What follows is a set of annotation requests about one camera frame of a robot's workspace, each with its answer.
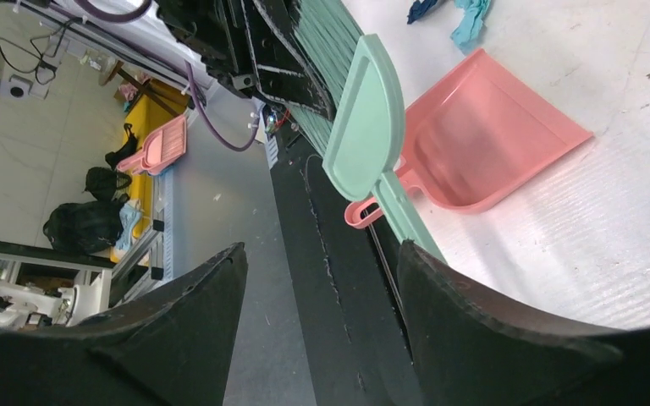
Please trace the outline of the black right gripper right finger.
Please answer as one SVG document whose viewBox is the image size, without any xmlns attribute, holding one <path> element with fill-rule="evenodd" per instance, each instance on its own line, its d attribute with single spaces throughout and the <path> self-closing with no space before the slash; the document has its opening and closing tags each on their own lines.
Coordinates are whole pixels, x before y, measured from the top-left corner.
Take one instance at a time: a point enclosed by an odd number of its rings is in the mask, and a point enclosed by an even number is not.
<svg viewBox="0 0 650 406">
<path fill-rule="evenodd" d="M 554 315 L 452 269 L 411 241 L 399 294 L 427 405 L 650 405 L 650 327 Z"/>
</svg>

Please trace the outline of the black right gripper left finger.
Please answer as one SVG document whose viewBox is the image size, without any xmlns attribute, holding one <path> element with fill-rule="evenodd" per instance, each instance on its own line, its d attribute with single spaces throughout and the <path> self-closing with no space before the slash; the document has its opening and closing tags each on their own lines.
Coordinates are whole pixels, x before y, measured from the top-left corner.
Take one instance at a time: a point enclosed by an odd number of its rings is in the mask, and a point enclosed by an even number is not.
<svg viewBox="0 0 650 406">
<path fill-rule="evenodd" d="M 0 328 L 0 405 L 220 405 L 248 262 L 235 243 L 76 326 Z"/>
</svg>

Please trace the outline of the pink plastic dustpan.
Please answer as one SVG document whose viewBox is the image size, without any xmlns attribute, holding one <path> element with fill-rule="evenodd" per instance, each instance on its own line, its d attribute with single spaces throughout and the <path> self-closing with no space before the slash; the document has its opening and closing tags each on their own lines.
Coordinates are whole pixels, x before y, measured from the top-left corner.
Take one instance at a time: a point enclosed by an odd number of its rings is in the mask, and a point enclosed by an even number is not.
<svg viewBox="0 0 650 406">
<path fill-rule="evenodd" d="M 490 209 L 593 136 L 482 48 L 405 115 L 403 188 L 464 214 Z"/>
</svg>

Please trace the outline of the green hand brush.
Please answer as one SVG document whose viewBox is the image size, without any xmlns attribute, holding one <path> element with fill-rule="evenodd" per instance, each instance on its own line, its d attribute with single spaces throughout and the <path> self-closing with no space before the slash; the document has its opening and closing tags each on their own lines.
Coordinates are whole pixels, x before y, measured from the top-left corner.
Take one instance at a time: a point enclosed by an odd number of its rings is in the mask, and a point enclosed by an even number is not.
<svg viewBox="0 0 650 406">
<path fill-rule="evenodd" d="M 347 200 L 376 200 L 400 242 L 443 258 L 394 172 L 405 140 L 405 105 L 391 57 L 340 1 L 298 1 L 295 39 L 336 104 L 332 119 L 290 109 L 335 189 Z"/>
</svg>

